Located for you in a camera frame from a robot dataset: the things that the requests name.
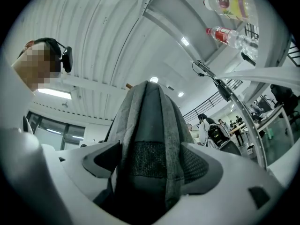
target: headphones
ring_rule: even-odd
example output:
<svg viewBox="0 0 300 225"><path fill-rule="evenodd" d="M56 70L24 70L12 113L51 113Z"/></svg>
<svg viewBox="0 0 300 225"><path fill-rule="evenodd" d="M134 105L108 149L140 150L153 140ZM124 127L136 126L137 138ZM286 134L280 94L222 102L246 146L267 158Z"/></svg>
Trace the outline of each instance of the headphones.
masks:
<svg viewBox="0 0 300 225"><path fill-rule="evenodd" d="M72 66L73 66L73 57L72 57L72 48L71 47L65 47L64 45L62 45L58 41L56 41L54 38L49 38L49 37L37 39L34 41L34 44L37 44L40 42L46 43L50 47L51 51L54 52L54 54L59 57L59 63L57 63L57 65L56 65L55 72L60 73L60 70L61 70L60 63L61 62L62 62L62 66L65 69L65 71L67 73L71 72ZM59 45L61 45L65 49L62 54L61 54Z"/></svg>

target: person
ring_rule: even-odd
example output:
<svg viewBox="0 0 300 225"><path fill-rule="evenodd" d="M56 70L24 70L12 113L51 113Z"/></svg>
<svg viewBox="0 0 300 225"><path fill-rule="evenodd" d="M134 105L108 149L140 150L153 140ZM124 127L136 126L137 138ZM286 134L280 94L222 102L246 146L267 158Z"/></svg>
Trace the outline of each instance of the person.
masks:
<svg viewBox="0 0 300 225"><path fill-rule="evenodd" d="M230 128L233 128L234 126L235 126L235 123L232 120L230 120Z"/></svg>
<svg viewBox="0 0 300 225"><path fill-rule="evenodd" d="M238 117L238 116L236 116L236 123L242 123L242 122L243 122L243 119L240 118L240 117Z"/></svg>
<svg viewBox="0 0 300 225"><path fill-rule="evenodd" d="M251 105L250 105L250 108L256 113L256 115L260 115L260 114L262 114L263 113L263 109L262 108L260 108L258 105L256 105L255 103L252 103Z"/></svg>
<svg viewBox="0 0 300 225"><path fill-rule="evenodd" d="M29 41L12 66L1 61L0 128L21 126L34 98L33 92L56 77L58 57L45 42Z"/></svg>
<svg viewBox="0 0 300 225"><path fill-rule="evenodd" d="M208 136L208 131L209 131L210 127L212 125L217 125L216 122L213 119L208 118L204 113L199 114L198 119L200 122L200 126L199 126L200 144L202 146L207 146L207 147L211 147L211 148L215 148L215 149L218 148L218 146ZM224 134L224 136L229 138L229 134L225 130L225 128L223 126L219 126L219 127L220 127L222 133Z"/></svg>
<svg viewBox="0 0 300 225"><path fill-rule="evenodd" d="M230 120L230 128L231 128L231 130L234 130L236 127L237 127L237 124L235 124L232 120ZM236 139L238 140L239 146L242 146L244 144L244 140L243 140L242 134L240 133L240 130L239 129L236 130L234 132L234 134L236 136Z"/></svg>
<svg viewBox="0 0 300 225"><path fill-rule="evenodd" d="M227 132L229 132L230 126L227 124L227 122L223 122L221 119L219 119L218 122L219 122L220 125L222 125L225 128L225 130Z"/></svg>
<svg viewBox="0 0 300 225"><path fill-rule="evenodd" d="M192 132L193 126L189 123L187 123L187 128L188 128L188 130L189 130L189 132L190 132L190 134L191 134L191 136L194 140L194 143L198 144L198 142L196 141L196 138L199 138L199 133Z"/></svg>

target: white shirt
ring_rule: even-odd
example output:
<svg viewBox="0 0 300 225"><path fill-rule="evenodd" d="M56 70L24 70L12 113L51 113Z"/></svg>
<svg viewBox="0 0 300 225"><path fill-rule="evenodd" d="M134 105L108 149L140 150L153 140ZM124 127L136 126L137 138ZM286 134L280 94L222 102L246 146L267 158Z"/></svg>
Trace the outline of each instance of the white shirt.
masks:
<svg viewBox="0 0 300 225"><path fill-rule="evenodd" d="M227 122L224 122L223 124L221 124L225 129L226 131L229 131L230 130L230 126L227 124Z"/></svg>
<svg viewBox="0 0 300 225"><path fill-rule="evenodd" d="M34 94L5 62L0 64L0 76L0 128L19 128Z"/></svg>
<svg viewBox="0 0 300 225"><path fill-rule="evenodd" d="M194 144L198 144L196 138L199 138L199 133L196 131L189 131L193 140L194 140Z"/></svg>
<svg viewBox="0 0 300 225"><path fill-rule="evenodd" d="M216 123L209 124L206 119L203 120L203 122L199 126L199 140L200 143L204 146L211 147L211 148L218 148L218 146L208 137L208 130L210 129L211 125L218 125ZM222 133L229 138L228 132L224 129L223 126L218 125L222 131Z"/></svg>

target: ceiling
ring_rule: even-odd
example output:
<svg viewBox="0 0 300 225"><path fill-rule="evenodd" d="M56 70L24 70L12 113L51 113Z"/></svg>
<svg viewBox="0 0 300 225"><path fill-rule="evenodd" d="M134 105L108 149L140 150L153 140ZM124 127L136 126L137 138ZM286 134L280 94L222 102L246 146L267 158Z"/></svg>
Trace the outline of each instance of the ceiling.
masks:
<svg viewBox="0 0 300 225"><path fill-rule="evenodd" d="M239 30L241 23L208 11L203 0L143 1L32 0L3 44L6 60L12 64L26 42L51 37L73 48L74 64L70 74L46 84L71 92L72 100L36 92L30 110L76 125L109 125L127 93L126 83L137 85L152 76L179 107L191 98L202 85L192 60L209 65L225 49L205 29ZM179 92L185 95L178 97Z"/></svg>

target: black cable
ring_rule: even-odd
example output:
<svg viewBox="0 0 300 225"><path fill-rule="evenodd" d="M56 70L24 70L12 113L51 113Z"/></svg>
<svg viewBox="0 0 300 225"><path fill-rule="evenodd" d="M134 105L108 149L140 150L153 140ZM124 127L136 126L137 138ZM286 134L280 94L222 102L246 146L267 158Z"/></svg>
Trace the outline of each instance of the black cable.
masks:
<svg viewBox="0 0 300 225"><path fill-rule="evenodd" d="M192 62L192 69L193 69L193 71L195 72L195 73L197 73L198 74L198 76L200 76L200 77L204 77L204 76L207 76L207 77L210 77L210 78L212 78L211 76L209 76L209 75L206 75L206 74L203 74L203 73L198 73L198 72L196 72L195 71L195 69L194 69L194 64L196 64L195 62Z"/></svg>
<svg viewBox="0 0 300 225"><path fill-rule="evenodd" d="M119 53L119 55L118 55L118 58L117 58L116 64L114 65L114 68L113 68L113 72L112 72L112 78L111 78L111 81L109 82L109 84L110 84L110 85L112 84L112 80L113 80L113 74L114 74L114 71L115 71L115 69L116 69L116 67L117 67L117 64L118 64L118 61L119 61L120 55L121 55L121 53L122 53L122 50L123 50L123 48L124 48L124 45L125 45L125 43L127 42L127 39L128 39L128 37L129 37L129 35L131 34L131 32L132 32L133 28L135 27L135 25L136 25L136 23L137 23L137 21L138 21L138 20L139 20L139 18L138 18L138 19L136 20L136 22L133 24L133 26L132 26L132 28L131 28L130 32L128 33L128 35L127 35L127 37L126 37L126 39L125 39L125 42L123 43L123 46L122 46L122 48L121 48L121 50L120 50L120 53Z"/></svg>

